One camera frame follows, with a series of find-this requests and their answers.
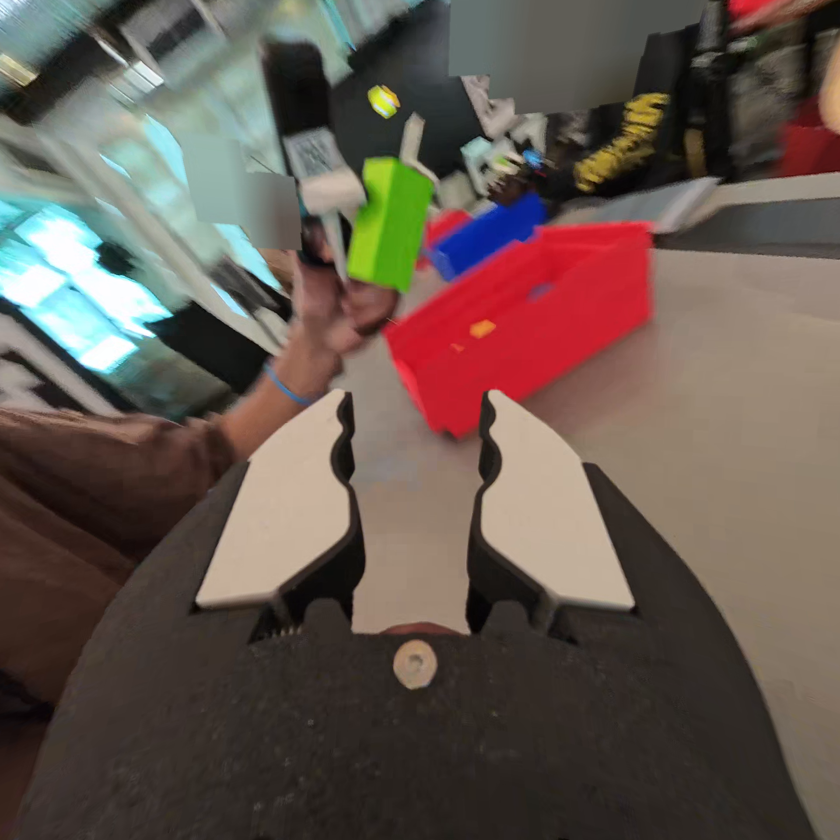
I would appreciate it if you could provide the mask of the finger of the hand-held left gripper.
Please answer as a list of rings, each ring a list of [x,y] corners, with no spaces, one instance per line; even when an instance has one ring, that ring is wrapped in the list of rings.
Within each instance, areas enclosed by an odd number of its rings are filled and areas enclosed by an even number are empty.
[[[367,203],[361,179],[346,164],[300,179],[301,252],[310,266],[331,266],[349,278],[347,250],[352,220]]]
[[[404,123],[400,153],[395,170],[398,182],[414,181],[422,176],[432,185],[438,185],[438,176],[419,160],[419,152],[425,131],[425,120],[413,112]]]

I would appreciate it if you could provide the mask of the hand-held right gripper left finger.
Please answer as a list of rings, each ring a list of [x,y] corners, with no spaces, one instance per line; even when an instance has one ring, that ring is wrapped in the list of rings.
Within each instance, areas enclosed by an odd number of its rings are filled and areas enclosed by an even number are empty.
[[[352,437],[354,405],[331,391],[275,432],[250,458],[196,606],[274,604],[300,621],[333,599],[349,620],[365,567]]]

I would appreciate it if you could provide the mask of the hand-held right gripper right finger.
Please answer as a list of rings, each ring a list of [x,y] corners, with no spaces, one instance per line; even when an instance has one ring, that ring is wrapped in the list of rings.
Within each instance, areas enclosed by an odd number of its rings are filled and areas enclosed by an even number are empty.
[[[516,602],[530,621],[564,607],[629,614],[635,599],[584,462],[502,391],[482,396],[469,598]]]

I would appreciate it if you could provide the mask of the green wooden block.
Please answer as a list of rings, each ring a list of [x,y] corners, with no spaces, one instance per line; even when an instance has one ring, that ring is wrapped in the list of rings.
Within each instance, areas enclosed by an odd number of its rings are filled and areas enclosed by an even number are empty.
[[[394,157],[364,161],[367,202],[353,222],[346,267],[351,279],[406,293],[424,241],[435,183]]]

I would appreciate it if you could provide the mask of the person's left forearm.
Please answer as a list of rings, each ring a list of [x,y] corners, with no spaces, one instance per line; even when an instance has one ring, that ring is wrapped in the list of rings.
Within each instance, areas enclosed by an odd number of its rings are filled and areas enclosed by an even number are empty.
[[[326,393],[340,370],[341,352],[328,334],[297,325],[286,345],[269,363],[294,392]],[[218,425],[231,447],[234,462],[240,463],[306,409],[282,395],[262,372],[255,385],[222,416]]]

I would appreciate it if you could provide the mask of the grey desk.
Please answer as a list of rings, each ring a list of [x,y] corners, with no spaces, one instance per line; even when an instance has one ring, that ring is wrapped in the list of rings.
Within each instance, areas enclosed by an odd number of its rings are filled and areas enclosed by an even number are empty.
[[[821,838],[838,838],[838,260],[660,250],[654,322],[528,410],[687,562],[751,663]],[[346,367],[366,569],[353,628],[466,628],[479,444],[433,434],[383,338]]]

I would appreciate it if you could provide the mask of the person's left hand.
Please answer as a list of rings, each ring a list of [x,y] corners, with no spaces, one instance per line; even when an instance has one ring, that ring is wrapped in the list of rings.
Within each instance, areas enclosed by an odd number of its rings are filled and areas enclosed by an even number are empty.
[[[319,219],[305,228],[293,280],[289,344],[339,357],[367,344],[396,314],[399,291],[342,279]]]

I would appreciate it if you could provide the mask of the black monitor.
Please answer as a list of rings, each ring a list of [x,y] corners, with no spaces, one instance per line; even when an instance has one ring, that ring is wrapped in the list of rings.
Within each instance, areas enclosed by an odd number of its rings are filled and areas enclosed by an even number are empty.
[[[449,5],[421,2],[350,57],[351,73],[332,89],[333,130],[350,168],[397,156],[404,123],[425,120],[418,158],[440,179],[464,171],[462,148],[482,135],[459,77],[448,74]]]

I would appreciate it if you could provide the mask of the small blue plastic bin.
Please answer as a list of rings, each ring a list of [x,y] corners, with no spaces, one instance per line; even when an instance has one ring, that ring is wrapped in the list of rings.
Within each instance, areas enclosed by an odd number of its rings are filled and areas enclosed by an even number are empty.
[[[493,205],[474,216],[424,255],[444,281],[455,281],[496,252],[528,240],[547,218],[542,198],[530,192],[513,204]]]

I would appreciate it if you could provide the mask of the blue wristband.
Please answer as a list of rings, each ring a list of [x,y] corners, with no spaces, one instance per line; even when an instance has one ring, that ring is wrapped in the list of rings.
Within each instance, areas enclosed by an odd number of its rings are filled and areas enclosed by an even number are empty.
[[[302,395],[294,392],[279,378],[279,375],[274,370],[273,365],[269,362],[265,362],[263,364],[262,372],[268,381],[271,382],[282,395],[303,409],[309,408],[314,403],[318,402],[325,394],[325,391],[315,392],[309,395]]]

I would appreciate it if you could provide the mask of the person's brown clothing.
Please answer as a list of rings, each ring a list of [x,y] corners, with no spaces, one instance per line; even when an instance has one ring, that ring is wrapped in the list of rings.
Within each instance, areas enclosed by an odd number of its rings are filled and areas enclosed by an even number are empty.
[[[2,409],[2,718],[58,702],[119,589],[234,463],[218,415]]]

